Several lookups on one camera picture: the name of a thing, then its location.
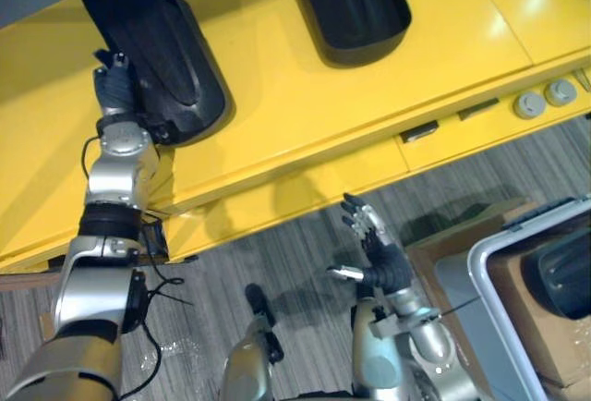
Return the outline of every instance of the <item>black object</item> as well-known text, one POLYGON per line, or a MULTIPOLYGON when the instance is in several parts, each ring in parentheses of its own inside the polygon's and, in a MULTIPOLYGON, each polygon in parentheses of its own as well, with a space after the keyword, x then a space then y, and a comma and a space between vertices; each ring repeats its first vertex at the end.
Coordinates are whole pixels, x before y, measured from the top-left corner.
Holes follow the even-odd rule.
POLYGON ((96 336, 113 344, 117 339, 117 324, 107 320, 73 321, 62 327, 51 341, 71 336, 96 336))
MULTIPOLYGON (((249 284, 245 288, 245 296, 247 297, 248 305, 256 316, 264 316, 267 318, 269 327, 276 324, 275 317, 269 308, 269 301, 265 296, 259 285, 249 284)), ((271 364, 275 364, 285 357, 279 338, 273 332, 265 332, 265 343, 267 346, 267 357, 271 364)))
POLYGON ((400 133, 400 137, 402 138, 404 143, 413 142, 415 140, 419 140, 424 138, 435 131, 440 127, 437 121, 430 121, 426 124, 422 124, 418 127, 410 128, 400 133))
POLYGON ((411 22, 406 0, 302 0, 320 52, 336 64, 360 65, 391 52, 411 22))
POLYGON ((547 310, 572 320, 591 313, 590 239, 585 227, 524 258, 525 284, 547 310))
POLYGON ((263 315, 267 318, 267 322, 270 327, 276 324, 275 317, 271 309, 269 308, 269 301, 257 284, 249 284, 244 290, 245 296, 247 297, 248 305, 252 309, 252 313, 255 316, 263 315))
POLYGON ((137 241, 141 228, 141 211, 126 205, 87 204, 80 218, 78 234, 89 237, 124 237, 137 241))
POLYGON ((131 275, 129 295, 127 296, 126 316, 121 326, 122 334, 133 332, 144 322, 150 305, 148 295, 146 274, 134 269, 131 275))
POLYGON ((215 131, 229 93, 184 0, 82 0, 110 52, 128 56, 140 110, 156 142, 179 144, 215 131))

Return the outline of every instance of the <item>yellow surface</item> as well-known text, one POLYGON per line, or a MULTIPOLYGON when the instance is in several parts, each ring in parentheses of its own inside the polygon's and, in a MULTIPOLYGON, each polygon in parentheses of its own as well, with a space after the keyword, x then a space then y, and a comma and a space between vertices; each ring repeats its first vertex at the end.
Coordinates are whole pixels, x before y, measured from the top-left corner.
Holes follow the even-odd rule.
MULTIPOLYGON (((561 78, 569 80, 574 85, 577 89, 577 99, 563 107, 547 103, 545 112, 534 119, 522 119, 513 112, 514 100, 520 93, 517 92, 464 121, 460 120, 457 114, 441 119, 440 128, 426 138, 403 143, 400 137, 396 137, 409 170, 420 172, 576 115, 588 113, 591 110, 591 94, 586 92, 572 75, 561 78)), ((527 91, 534 91, 543 96, 545 86, 546 84, 537 85, 527 91)))
POLYGON ((492 0, 535 64, 585 49, 590 0, 492 0))
MULTIPOLYGON (((169 223, 171 248, 182 255, 317 208, 345 189, 407 175, 394 160, 392 171, 374 166, 355 177, 351 165, 379 159, 401 130, 591 61, 585 0, 545 0, 534 13, 524 0, 408 0, 413 23, 402 44, 348 69, 321 61, 296 0, 187 1, 236 114, 211 138, 162 150, 152 206, 169 213, 200 206, 169 223), (310 200, 311 190, 323 198, 310 200), (199 242, 182 242, 193 239, 183 235, 190 227, 199 242)), ((79 0, 0 30, 0 268, 54 256, 76 231, 85 187, 79 150, 99 117, 90 54, 101 45, 79 0)), ((489 131, 470 147, 537 128, 483 126, 489 131)), ((472 150, 453 138, 438 148, 440 160, 472 150)), ((95 155, 91 147, 89 164, 95 155)), ((411 162, 422 169, 438 161, 421 159, 411 162)))

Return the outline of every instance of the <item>robotic hand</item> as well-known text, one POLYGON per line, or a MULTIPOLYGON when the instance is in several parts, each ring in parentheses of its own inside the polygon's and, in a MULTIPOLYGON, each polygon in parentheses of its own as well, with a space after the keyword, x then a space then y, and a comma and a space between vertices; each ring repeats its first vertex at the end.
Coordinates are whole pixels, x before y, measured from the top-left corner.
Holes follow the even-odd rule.
POLYGON ((353 374, 356 396, 383 401, 474 401, 479 393, 462 367, 450 332, 411 286, 402 247, 371 205, 345 194, 343 217, 361 240, 370 267, 337 265, 327 272, 364 287, 355 307, 353 374), (379 287, 375 298, 368 287, 379 287))

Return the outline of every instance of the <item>cardboard box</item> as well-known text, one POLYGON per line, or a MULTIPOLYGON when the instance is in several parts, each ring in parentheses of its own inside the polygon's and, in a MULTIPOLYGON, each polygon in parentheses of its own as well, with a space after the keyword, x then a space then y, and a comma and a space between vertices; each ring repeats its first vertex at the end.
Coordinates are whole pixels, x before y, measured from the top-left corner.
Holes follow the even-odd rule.
MULTIPOLYGON (((504 224, 537 206, 536 202, 527 201, 525 198, 492 204, 475 218, 408 246, 406 252, 431 304, 442 312, 452 309, 435 274, 435 264, 439 259, 470 250, 479 240, 500 232, 504 224)), ((458 354, 465 368, 478 387, 491 395, 487 378, 459 319, 450 313, 445 316, 444 323, 455 338, 458 354)))
POLYGON ((589 401, 591 399, 591 376, 568 387, 559 387, 542 381, 544 389, 557 401, 589 401))
POLYGON ((569 387, 591 375, 591 316, 569 320, 538 304, 521 273, 528 253, 492 256, 488 273, 536 372, 569 387))

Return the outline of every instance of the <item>black plastic tray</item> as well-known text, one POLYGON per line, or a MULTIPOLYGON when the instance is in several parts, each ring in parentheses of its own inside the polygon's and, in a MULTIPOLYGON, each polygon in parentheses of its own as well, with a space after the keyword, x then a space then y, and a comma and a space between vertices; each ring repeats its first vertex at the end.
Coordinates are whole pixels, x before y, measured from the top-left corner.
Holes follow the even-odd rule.
POLYGON ((411 23, 406 0, 301 0, 315 44, 327 62, 361 65, 391 52, 411 23))

